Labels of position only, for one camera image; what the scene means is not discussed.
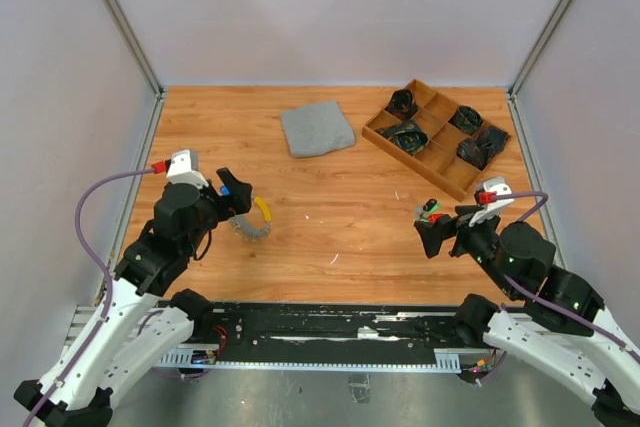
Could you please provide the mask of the green capped key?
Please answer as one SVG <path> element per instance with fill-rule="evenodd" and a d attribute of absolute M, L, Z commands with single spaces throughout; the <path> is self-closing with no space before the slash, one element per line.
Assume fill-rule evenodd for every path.
<path fill-rule="evenodd" d="M 428 216 L 429 216 L 430 214 L 437 213 L 437 212 L 440 210 L 440 204 L 437 202 L 436 207 L 435 207 L 432 211 L 430 211 L 430 212 L 425 212 L 425 211 L 423 210 L 423 205 L 422 205 L 422 206 L 416 206 L 416 207 L 414 208 L 414 220 L 415 220 L 416 222 L 427 222 L 427 223 L 429 223 L 429 222 L 427 221 Z"/>

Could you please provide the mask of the red capped key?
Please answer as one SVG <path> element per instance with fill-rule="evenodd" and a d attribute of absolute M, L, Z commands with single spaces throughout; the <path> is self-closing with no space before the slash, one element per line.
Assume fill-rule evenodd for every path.
<path fill-rule="evenodd" d="M 427 221 L 429 223 L 436 223 L 439 219 L 445 217 L 445 214 L 442 213 L 433 213 L 428 216 Z"/>

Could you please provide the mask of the folded grey cloth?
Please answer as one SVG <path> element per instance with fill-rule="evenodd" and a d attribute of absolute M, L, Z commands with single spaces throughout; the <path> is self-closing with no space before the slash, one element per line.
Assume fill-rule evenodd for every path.
<path fill-rule="evenodd" d="M 335 100 L 285 110 L 280 121 L 294 158 L 310 158 L 352 147 L 356 137 Z"/>

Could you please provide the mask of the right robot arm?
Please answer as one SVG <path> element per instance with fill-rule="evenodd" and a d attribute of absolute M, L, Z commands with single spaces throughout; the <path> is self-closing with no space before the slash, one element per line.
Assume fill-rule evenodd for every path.
<path fill-rule="evenodd" d="M 478 294 L 453 317 L 455 339 L 510 354 L 573 391 L 603 426 L 639 423 L 639 349 L 619 327 L 604 299 L 582 277 L 555 265 L 555 246 L 527 222 L 504 228 L 494 217 L 480 223 L 479 208 L 450 216 L 429 201 L 414 227 L 425 254 L 437 256 L 453 240 L 450 256 L 468 255 L 512 301 L 520 301 L 533 328 Z"/>

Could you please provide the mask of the black capped key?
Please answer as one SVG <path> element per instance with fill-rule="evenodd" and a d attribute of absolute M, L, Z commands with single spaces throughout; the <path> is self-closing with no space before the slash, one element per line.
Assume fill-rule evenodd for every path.
<path fill-rule="evenodd" d="M 434 198 L 431 198 L 423 205 L 423 210 L 425 212 L 430 212 L 436 207 L 436 205 L 437 205 L 437 200 Z"/>

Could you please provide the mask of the rolled dark tie top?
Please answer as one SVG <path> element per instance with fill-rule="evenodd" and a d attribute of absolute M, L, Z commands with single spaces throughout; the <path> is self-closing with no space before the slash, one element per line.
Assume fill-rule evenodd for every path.
<path fill-rule="evenodd" d="M 410 89 L 396 90 L 385 110 L 401 121 L 411 119 L 418 111 L 413 92 Z"/>

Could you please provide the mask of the rolled dark tie lower right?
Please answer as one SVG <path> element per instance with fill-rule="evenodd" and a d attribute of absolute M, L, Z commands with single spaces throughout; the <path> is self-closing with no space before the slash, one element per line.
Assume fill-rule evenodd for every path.
<path fill-rule="evenodd" d="M 510 135 L 494 126 L 484 129 L 476 138 L 462 140 L 456 149 L 456 155 L 478 170 L 486 166 L 500 154 Z"/>

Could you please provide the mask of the rolled dark tie centre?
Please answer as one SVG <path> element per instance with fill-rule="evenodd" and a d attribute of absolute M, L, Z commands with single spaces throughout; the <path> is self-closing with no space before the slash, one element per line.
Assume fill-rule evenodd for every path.
<path fill-rule="evenodd" d="M 378 128 L 376 132 L 412 156 L 421 152 L 429 143 L 428 134 L 413 120 L 405 120 L 394 126 Z"/>

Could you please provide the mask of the wooden compartment tray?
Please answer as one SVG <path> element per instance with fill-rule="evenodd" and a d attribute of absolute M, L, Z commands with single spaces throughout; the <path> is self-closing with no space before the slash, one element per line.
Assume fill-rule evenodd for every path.
<path fill-rule="evenodd" d="M 472 195 L 480 182 L 495 176 L 509 177 L 521 161 L 518 141 L 505 92 L 500 88 L 436 88 L 413 79 L 405 88 L 413 95 L 416 111 L 412 122 L 427 136 L 427 143 L 417 153 L 408 153 L 396 142 L 385 138 L 382 131 L 396 127 L 401 120 L 386 110 L 390 92 L 376 103 L 377 110 L 362 126 L 362 137 L 381 152 L 384 160 L 395 159 L 422 177 L 431 186 L 428 190 L 439 197 L 463 201 Z M 451 123 L 460 106 L 475 109 L 482 125 L 468 135 Z M 461 141 L 477 138 L 488 128 L 497 128 L 507 134 L 504 150 L 497 154 L 484 169 L 479 169 L 457 154 Z"/>

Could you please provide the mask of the rolled dark tie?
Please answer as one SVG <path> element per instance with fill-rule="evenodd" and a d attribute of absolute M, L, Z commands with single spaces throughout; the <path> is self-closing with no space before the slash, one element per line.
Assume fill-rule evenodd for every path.
<path fill-rule="evenodd" d="M 410 89 L 396 90 L 385 110 L 401 121 L 411 119 L 418 111 L 413 92 Z"/>
<path fill-rule="evenodd" d="M 478 170 L 486 166 L 500 154 L 510 135 L 494 126 L 484 129 L 476 138 L 462 140 L 456 149 L 456 155 Z"/>
<path fill-rule="evenodd" d="M 394 126 L 378 128 L 376 132 L 412 156 L 421 152 L 429 143 L 428 134 L 413 120 L 405 120 Z"/>
<path fill-rule="evenodd" d="M 472 107 L 460 105 L 455 110 L 449 123 L 466 135 L 474 135 L 482 126 L 483 118 Z"/>

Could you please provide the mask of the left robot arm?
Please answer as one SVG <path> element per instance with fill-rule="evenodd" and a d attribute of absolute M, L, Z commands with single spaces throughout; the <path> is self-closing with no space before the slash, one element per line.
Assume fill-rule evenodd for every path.
<path fill-rule="evenodd" d="M 29 411 L 26 425 L 39 419 L 47 426 L 105 426 L 128 391 L 171 349 L 211 335 L 227 338 L 212 303 L 189 289 L 177 293 L 139 336 L 130 336 L 189 262 L 202 258 L 198 248 L 210 242 L 217 225 L 252 205 L 251 185 L 226 168 L 217 171 L 225 194 L 193 168 L 175 173 L 158 163 L 151 170 L 166 173 L 168 182 L 138 239 L 114 271 L 105 271 L 100 306 L 57 363 L 14 393 Z"/>

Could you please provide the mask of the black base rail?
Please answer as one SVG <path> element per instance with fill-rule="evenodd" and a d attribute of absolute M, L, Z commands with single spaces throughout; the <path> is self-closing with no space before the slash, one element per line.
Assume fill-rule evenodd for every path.
<path fill-rule="evenodd" d="M 484 351 L 459 334 L 452 306 L 215 302 L 213 326 L 189 347 L 213 346 L 227 334 L 221 364 L 364 368 L 434 364 L 438 351 Z"/>

